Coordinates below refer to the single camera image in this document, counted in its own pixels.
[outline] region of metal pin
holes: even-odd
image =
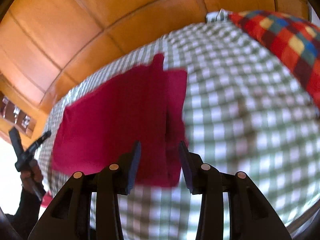
[[[82,172],[77,171],[75,174],[73,174],[73,177],[74,177],[75,179],[81,178],[81,177],[82,177]]]
[[[210,165],[207,164],[207,163],[204,163],[204,164],[201,165],[201,169],[203,169],[203,170],[205,170],[205,171],[210,170],[210,168],[211,168]]]
[[[112,170],[112,171],[116,171],[118,168],[119,168],[119,165],[118,165],[118,164],[111,164],[111,165],[109,166],[109,169]]]
[[[245,179],[247,177],[247,175],[244,172],[238,172],[238,177],[241,179]]]

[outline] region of red and blue checkered fabric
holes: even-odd
[[[276,55],[320,108],[320,29],[288,14],[232,13],[230,20]]]

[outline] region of person's arm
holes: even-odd
[[[39,166],[35,165],[32,171],[34,173],[34,180],[42,183],[43,176]],[[23,171],[20,177],[22,180],[22,192],[19,208],[14,216],[7,215],[7,218],[22,239],[27,240],[38,221],[41,201],[33,194],[31,185],[29,185],[26,180],[31,177],[31,172]]]

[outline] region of black sleeve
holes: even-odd
[[[27,192],[22,188],[19,208],[14,216],[7,215],[13,228],[27,240],[39,217],[41,202],[36,195]]]

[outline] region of bed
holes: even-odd
[[[188,72],[183,119],[189,151],[220,172],[246,172],[290,234],[297,234],[320,207],[319,110],[280,60],[229,21],[224,10],[210,14],[206,24],[171,32],[106,65],[54,106],[44,128],[52,136],[36,153],[52,196],[69,178],[51,168],[64,108],[158,52],[164,53],[164,69],[183,66]],[[189,193],[181,175],[172,189],[135,186],[119,196],[124,238],[195,239],[200,204],[201,196]],[[228,239],[227,196],[224,207]]]

